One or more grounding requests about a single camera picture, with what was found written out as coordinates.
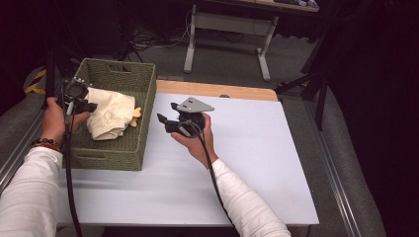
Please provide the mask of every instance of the beaded bracelet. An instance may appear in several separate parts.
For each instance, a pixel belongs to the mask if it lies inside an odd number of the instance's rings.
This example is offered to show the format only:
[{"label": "beaded bracelet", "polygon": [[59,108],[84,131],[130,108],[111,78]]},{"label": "beaded bracelet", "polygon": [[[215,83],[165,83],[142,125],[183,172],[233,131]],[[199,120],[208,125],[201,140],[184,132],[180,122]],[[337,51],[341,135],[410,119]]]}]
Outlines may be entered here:
[{"label": "beaded bracelet", "polygon": [[61,152],[61,146],[52,139],[47,139],[47,138],[37,139],[33,141],[31,144],[32,148],[38,147],[38,146],[42,146],[45,148],[49,148],[49,149]]}]

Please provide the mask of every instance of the human hand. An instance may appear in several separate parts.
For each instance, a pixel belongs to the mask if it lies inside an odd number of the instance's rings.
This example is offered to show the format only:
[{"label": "human hand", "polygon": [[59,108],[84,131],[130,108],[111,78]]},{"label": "human hand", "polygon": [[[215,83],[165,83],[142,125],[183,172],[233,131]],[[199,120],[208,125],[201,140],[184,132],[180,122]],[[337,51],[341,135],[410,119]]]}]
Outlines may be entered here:
[{"label": "human hand", "polygon": [[[206,126],[203,131],[204,136],[202,136],[201,134],[200,136],[202,138],[205,138],[207,151],[209,153],[209,159],[210,159],[210,162],[213,163],[215,160],[218,159],[218,157],[216,156],[215,151],[213,149],[213,136],[212,136],[212,130],[210,129],[210,116],[205,113],[203,113],[203,116],[206,121]],[[171,135],[176,141],[186,146],[186,148],[188,148],[189,150],[189,153],[191,153],[193,157],[195,157],[198,161],[200,161],[207,169],[209,168],[207,155],[199,138],[186,137],[177,132],[172,132]]]},{"label": "human hand", "polygon": [[[62,136],[65,131],[64,114],[62,108],[56,103],[56,98],[49,97],[46,99],[48,104],[45,113],[43,114],[42,135],[41,138],[52,139],[58,144],[61,144]],[[77,130],[78,126],[87,120],[89,113],[85,112],[74,116],[73,131]]]}]

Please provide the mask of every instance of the white paper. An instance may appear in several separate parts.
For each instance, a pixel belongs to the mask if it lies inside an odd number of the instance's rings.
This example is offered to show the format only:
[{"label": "white paper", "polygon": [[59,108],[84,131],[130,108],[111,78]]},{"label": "white paper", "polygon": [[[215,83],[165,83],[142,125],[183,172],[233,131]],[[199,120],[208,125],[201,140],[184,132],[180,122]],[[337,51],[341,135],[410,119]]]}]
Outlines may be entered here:
[{"label": "white paper", "polygon": [[[287,225],[317,224],[318,218],[287,120],[279,102],[194,98],[215,107],[217,155],[271,206]],[[73,170],[81,223],[98,225],[230,225],[210,174],[166,133],[157,113],[179,115],[170,103],[188,95],[156,94],[142,171]],[[71,223],[65,172],[60,174],[59,223]]]}]

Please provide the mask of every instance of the green wicker basket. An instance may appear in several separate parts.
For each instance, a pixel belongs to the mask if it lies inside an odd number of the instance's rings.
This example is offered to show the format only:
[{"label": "green wicker basket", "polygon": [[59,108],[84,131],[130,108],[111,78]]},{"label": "green wicker basket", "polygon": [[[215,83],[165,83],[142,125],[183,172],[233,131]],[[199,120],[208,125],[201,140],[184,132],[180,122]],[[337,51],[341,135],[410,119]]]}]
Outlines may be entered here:
[{"label": "green wicker basket", "polygon": [[75,77],[92,83],[94,88],[135,97],[135,107],[141,107],[141,117],[137,121],[137,127],[129,125],[124,131],[124,136],[115,140],[95,141],[86,126],[73,134],[72,168],[141,170],[156,94],[155,65],[86,58]]}]

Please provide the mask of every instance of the white shirt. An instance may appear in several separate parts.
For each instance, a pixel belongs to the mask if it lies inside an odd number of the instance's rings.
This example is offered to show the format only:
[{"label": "white shirt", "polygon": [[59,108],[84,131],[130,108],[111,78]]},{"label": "white shirt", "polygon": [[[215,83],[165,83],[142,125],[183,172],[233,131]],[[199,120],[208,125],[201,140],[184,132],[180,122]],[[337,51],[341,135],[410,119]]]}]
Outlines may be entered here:
[{"label": "white shirt", "polygon": [[[53,237],[62,154],[36,147],[0,197],[0,236]],[[264,200],[221,161],[212,163],[221,199],[240,236],[291,236]]]}]

